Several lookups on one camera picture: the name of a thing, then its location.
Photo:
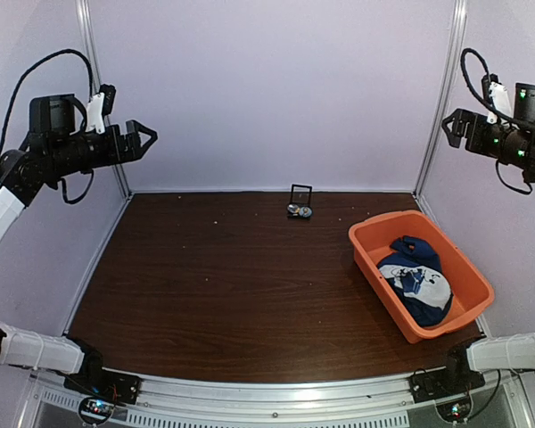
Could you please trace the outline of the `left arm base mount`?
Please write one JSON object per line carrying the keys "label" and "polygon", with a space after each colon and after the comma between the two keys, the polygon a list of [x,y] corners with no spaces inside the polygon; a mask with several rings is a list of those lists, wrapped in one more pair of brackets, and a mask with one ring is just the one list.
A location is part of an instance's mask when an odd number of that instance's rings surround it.
{"label": "left arm base mount", "polygon": [[103,370],[95,379],[83,374],[64,374],[66,389],[103,399],[119,406],[135,405],[141,387],[136,375]]}

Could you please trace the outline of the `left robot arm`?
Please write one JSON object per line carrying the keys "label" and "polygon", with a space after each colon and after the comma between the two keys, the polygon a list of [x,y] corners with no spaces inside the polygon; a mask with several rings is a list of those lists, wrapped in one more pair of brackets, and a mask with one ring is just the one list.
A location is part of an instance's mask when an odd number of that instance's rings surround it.
{"label": "left robot arm", "polygon": [[[106,126],[104,114],[112,99],[94,95],[83,105],[73,94],[33,99],[29,132],[21,147],[0,155],[0,242],[40,190],[67,189],[75,173],[89,177],[95,170],[138,161],[157,141],[156,131],[136,120]],[[92,396],[110,389],[110,376],[97,366],[99,358],[85,345],[12,327],[0,322],[0,365],[74,375]]]}

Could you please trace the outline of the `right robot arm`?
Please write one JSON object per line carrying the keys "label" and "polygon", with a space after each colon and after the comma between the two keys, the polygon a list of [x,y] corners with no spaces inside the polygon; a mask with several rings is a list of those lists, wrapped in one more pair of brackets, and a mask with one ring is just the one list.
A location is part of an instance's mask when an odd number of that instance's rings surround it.
{"label": "right robot arm", "polygon": [[[482,104],[487,114],[456,109],[441,122],[449,145],[495,160],[500,166],[515,166],[522,172],[529,195],[535,183],[535,85],[517,83],[514,100],[496,75],[482,80]],[[440,387],[447,393],[460,392],[473,379],[473,371],[512,370],[535,372],[535,333],[486,338],[469,345],[464,359],[454,361],[440,372]]]}

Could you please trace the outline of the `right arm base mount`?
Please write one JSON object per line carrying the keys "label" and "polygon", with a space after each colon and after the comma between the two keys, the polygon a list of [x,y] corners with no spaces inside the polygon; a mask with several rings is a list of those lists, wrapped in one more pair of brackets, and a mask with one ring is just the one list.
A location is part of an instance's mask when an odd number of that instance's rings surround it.
{"label": "right arm base mount", "polygon": [[415,403],[466,394],[485,385],[485,379],[481,373],[467,371],[464,376],[460,377],[447,368],[432,371],[417,369],[409,376],[408,382]]}

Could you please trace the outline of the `black brooch display box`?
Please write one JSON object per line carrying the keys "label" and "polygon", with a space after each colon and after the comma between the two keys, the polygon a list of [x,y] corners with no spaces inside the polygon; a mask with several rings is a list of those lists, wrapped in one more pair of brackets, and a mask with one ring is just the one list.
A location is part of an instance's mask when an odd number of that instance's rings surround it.
{"label": "black brooch display box", "polygon": [[[308,206],[312,209],[311,207],[312,191],[313,191],[313,187],[311,185],[292,184],[291,190],[290,190],[290,198],[287,203],[287,206],[289,204],[296,204],[299,206],[299,208]],[[287,218],[289,219],[310,220],[313,215],[312,213],[312,215],[309,218],[303,218],[300,215],[300,210],[297,214],[291,214],[287,211],[287,206],[286,206],[286,215],[287,215]]]}

